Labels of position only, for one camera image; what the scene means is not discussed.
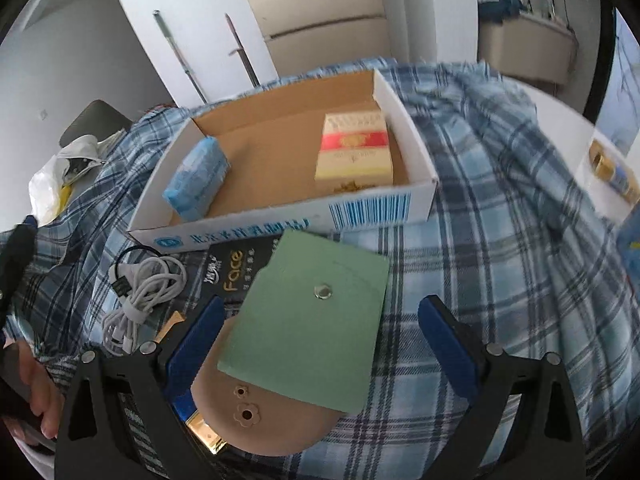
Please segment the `person's left hand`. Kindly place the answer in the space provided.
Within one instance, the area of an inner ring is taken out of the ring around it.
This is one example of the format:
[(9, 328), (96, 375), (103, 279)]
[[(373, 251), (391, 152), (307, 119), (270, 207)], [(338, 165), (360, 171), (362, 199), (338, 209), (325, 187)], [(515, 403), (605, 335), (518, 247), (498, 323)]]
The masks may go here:
[(24, 340), (8, 339), (6, 348), (17, 351), (18, 374), (30, 389), (29, 406), (32, 414), (41, 417), (40, 432), (47, 439), (58, 436), (64, 410), (64, 396), (58, 390), (46, 368), (32, 355), (32, 349)]

